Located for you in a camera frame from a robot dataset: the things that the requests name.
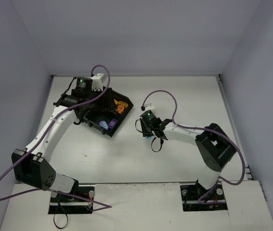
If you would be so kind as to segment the orange rounded lego block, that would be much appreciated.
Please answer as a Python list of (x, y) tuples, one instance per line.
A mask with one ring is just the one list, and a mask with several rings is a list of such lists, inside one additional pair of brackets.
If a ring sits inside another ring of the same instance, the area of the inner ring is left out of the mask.
[(117, 112), (119, 114), (122, 114), (125, 111), (125, 109), (128, 108), (128, 103), (126, 103), (124, 101), (117, 101), (116, 99), (114, 99), (114, 102), (117, 106)]

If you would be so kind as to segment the purple flower lego block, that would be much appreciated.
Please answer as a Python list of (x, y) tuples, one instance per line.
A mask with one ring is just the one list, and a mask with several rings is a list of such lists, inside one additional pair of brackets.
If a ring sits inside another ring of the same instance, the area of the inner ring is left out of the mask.
[(105, 130), (108, 130), (108, 129), (109, 129), (109, 126), (108, 126), (107, 122), (104, 121), (104, 120), (100, 121), (100, 122), (99, 122), (99, 125), (100, 125), (102, 128), (104, 128)]

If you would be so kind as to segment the purple arch lego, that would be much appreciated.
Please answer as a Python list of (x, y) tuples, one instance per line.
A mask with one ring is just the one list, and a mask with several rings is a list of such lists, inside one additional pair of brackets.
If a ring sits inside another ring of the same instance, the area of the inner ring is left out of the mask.
[(109, 129), (113, 129), (114, 126), (117, 124), (117, 122), (118, 122), (118, 120), (115, 119), (115, 118), (113, 118), (113, 119), (110, 121), (110, 123), (108, 124), (108, 128), (109, 128)]

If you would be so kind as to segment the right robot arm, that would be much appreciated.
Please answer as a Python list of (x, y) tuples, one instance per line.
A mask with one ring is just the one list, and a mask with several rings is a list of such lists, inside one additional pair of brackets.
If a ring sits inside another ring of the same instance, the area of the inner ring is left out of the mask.
[(164, 141), (180, 141), (198, 148), (205, 167), (196, 181), (196, 186), (203, 190), (209, 190), (216, 183), (222, 170), (236, 153), (236, 149), (217, 124), (211, 123), (206, 128), (221, 133), (223, 137), (206, 130), (181, 128), (170, 119), (162, 121), (152, 110), (141, 114), (139, 120), (144, 137), (154, 135), (160, 139), (160, 144)]

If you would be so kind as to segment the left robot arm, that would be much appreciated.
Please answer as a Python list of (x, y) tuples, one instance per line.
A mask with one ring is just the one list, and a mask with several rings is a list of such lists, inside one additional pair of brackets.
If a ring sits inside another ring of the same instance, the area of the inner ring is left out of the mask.
[(57, 173), (50, 160), (66, 130), (74, 122), (82, 121), (85, 110), (106, 93), (103, 83), (107, 79), (104, 74), (74, 77), (76, 87), (70, 95), (64, 92), (54, 103), (52, 115), (41, 131), (24, 149), (12, 153), (17, 181), (43, 191), (75, 193), (78, 190), (78, 180)]

